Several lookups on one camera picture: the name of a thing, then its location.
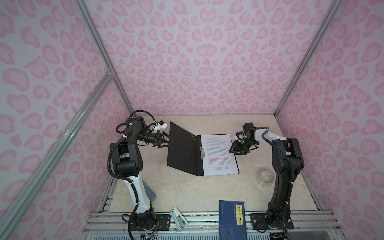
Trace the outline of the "white paper sheet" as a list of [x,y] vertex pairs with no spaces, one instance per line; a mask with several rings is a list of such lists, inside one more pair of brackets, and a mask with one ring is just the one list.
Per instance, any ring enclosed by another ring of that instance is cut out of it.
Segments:
[[205,150],[205,158],[202,160],[204,176],[239,174],[236,157],[229,153],[232,146],[229,134],[201,135],[201,143]]

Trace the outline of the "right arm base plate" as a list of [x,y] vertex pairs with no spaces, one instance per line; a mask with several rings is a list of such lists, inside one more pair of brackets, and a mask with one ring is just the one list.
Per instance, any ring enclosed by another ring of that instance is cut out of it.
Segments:
[[272,225],[272,228],[271,228],[270,225],[267,224],[266,215],[267,215],[266,213],[252,213],[252,214],[250,214],[251,224],[252,224],[253,230],[258,230],[260,232],[263,232],[263,231],[269,231],[269,230],[281,230],[282,231],[284,229],[284,225],[281,221],[274,223]]

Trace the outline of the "grey black file folder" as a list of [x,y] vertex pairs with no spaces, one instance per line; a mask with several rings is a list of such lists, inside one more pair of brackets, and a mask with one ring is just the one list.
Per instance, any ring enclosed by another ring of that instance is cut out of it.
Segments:
[[169,145],[167,166],[194,176],[204,176],[201,135],[194,135],[171,122],[170,137],[174,142]]

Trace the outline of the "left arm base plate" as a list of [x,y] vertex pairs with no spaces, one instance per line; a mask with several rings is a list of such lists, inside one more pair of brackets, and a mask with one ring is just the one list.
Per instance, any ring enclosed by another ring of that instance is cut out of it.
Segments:
[[171,215],[170,214],[149,214],[141,213],[134,214],[130,222],[128,223],[131,231],[146,231],[153,232],[168,231],[170,229]]

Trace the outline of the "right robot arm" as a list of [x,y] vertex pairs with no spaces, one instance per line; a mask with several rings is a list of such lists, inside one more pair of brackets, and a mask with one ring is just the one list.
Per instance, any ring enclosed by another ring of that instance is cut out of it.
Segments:
[[288,231],[291,221],[290,199],[296,178],[305,166],[299,140],[278,136],[268,127],[255,127],[253,123],[245,123],[243,130],[237,132],[229,150],[235,155],[247,155],[252,146],[259,144],[272,148],[272,166],[276,173],[273,196],[266,211],[266,225],[270,229],[282,227]]

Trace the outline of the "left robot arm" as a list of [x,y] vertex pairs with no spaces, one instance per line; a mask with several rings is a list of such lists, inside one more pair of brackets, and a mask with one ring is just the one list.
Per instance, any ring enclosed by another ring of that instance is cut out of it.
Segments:
[[107,158],[109,174],[115,179],[124,181],[130,192],[134,210],[129,216],[129,223],[148,230],[157,224],[157,219],[140,175],[144,163],[138,141],[152,144],[157,148],[168,147],[173,140],[164,132],[167,126],[165,122],[155,120],[146,125],[142,116],[129,117],[116,127],[116,131],[122,137],[110,145]]

